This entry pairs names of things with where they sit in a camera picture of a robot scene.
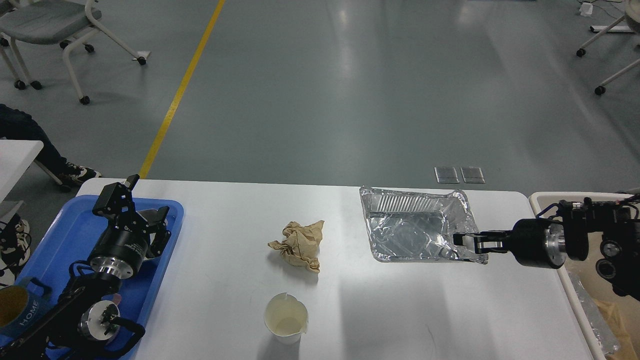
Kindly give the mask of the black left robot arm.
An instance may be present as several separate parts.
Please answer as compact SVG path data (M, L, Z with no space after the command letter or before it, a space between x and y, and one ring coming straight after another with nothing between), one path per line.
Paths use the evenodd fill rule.
M87 259L68 267L69 281L54 306L29 319L14 311L2 315L7 323L25 322L1 347L3 360L46 360L48 349L61 347L65 360L117 359L144 337L146 328L106 298L137 276L144 262L160 257L172 235L168 206L137 210L132 193L139 179L132 174L103 187L93 214L107 219L107 226Z

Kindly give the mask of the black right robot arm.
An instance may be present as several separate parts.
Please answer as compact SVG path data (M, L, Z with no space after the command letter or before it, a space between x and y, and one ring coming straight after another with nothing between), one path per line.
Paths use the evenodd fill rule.
M456 246L476 255L511 253L526 267L560 269L567 259L585 261L590 251L589 234L601 233L596 273L611 284L620 297L638 300L639 196L621 200L553 202L534 218L519 219L510 230L457 232Z

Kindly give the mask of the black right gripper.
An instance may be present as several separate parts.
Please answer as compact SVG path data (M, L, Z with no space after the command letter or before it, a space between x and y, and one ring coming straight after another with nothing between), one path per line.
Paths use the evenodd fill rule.
M510 248L503 239L510 236ZM550 219L520 219L512 230L456 232L454 244L464 244L466 238L474 241L476 255L511 252L523 266L560 269L567 260L564 227Z

